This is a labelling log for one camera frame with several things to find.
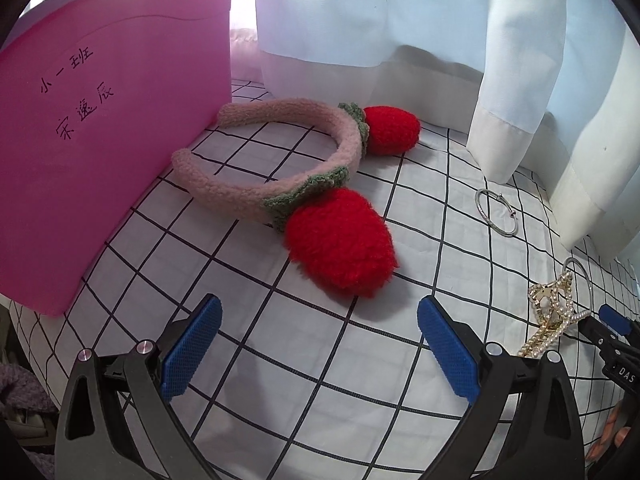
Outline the large silver bangle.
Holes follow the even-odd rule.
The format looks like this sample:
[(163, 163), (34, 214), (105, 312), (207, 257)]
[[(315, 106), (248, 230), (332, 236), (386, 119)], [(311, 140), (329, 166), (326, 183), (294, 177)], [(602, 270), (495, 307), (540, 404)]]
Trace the large silver bangle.
[(568, 258), (566, 258), (562, 265), (563, 273), (570, 272), (570, 271), (572, 272), (577, 271), (586, 281), (588, 292), (589, 292), (590, 309), (593, 309), (594, 308), (594, 291), (593, 291), (592, 281), (590, 280), (590, 276), (587, 270), (585, 269), (585, 267), (582, 265), (582, 263), (573, 256), (569, 256)]

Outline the pink strawberry plush headband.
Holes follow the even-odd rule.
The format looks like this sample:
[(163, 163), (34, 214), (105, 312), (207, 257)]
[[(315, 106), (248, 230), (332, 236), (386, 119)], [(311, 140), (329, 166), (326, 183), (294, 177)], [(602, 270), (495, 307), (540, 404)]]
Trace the pink strawberry plush headband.
[(206, 174), (183, 148), (171, 155), (179, 184), (213, 211), (271, 224), (282, 233), (291, 260), (318, 286), (337, 295), (374, 296), (398, 267), (393, 239), (373, 206), (347, 183), (363, 157), (412, 150), (419, 141), (419, 119), (393, 106), (332, 106), (307, 99), (229, 103), (217, 115), (221, 128), (260, 122), (317, 128), (334, 140), (336, 150), (300, 174), (235, 185)]

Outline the white grid tablecloth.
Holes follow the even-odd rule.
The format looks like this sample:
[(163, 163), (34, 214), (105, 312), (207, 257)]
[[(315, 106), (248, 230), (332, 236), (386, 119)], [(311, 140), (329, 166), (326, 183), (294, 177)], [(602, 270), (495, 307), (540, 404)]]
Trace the white grid tablecloth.
[(385, 219), (399, 261), (370, 299), (318, 288), (277, 231), (213, 214), (161, 172), (70, 310), (47, 318), (10, 305), (32, 370), (60, 400), (80, 349), (127, 351), (215, 294), (221, 331), (172, 406), (222, 478), (416, 478), (466, 407), (421, 339), (422, 297), (513, 352), (534, 331), (529, 285), (553, 280), (573, 256), (595, 308), (639, 313), (631, 264), (604, 262), (591, 240), (564, 248), (531, 171), (491, 187), (518, 212), (518, 235), (489, 229), (474, 203), (487, 183), (465, 143), (461, 132), (424, 124), (411, 152), (368, 158), (352, 178)]

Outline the pearl hair claw clip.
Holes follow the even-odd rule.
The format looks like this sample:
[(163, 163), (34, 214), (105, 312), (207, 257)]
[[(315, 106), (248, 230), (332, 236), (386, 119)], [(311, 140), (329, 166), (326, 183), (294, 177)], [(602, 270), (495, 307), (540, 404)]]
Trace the pearl hair claw clip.
[(521, 358), (540, 358), (570, 326), (591, 314), (590, 309), (576, 306), (574, 273), (569, 270), (552, 282), (530, 285), (527, 297), (538, 328), (518, 350)]

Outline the pink plastic tub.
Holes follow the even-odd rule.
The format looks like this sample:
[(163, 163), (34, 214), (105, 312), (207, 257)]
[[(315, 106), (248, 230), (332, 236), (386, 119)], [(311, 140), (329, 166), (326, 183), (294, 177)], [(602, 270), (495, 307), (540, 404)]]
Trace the pink plastic tub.
[(66, 311), (126, 211), (231, 99), (231, 0), (44, 0), (1, 51), (1, 291)]

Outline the white curtain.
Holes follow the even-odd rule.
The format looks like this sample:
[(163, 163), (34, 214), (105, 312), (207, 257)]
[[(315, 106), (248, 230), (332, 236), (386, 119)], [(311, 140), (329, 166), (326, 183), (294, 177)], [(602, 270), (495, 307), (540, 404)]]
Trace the white curtain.
[(639, 40), (613, 0), (231, 0), (231, 66), (461, 131), (487, 180), (541, 178), (565, 247), (639, 258)]

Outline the small silver bangle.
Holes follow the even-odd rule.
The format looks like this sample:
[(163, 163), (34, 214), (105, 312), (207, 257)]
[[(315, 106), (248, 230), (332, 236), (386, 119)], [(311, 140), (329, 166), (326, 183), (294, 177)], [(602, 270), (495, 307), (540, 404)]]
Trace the small silver bangle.
[(489, 229), (506, 238), (518, 235), (518, 212), (502, 194), (489, 188), (480, 188), (475, 192), (474, 203), (477, 213)]

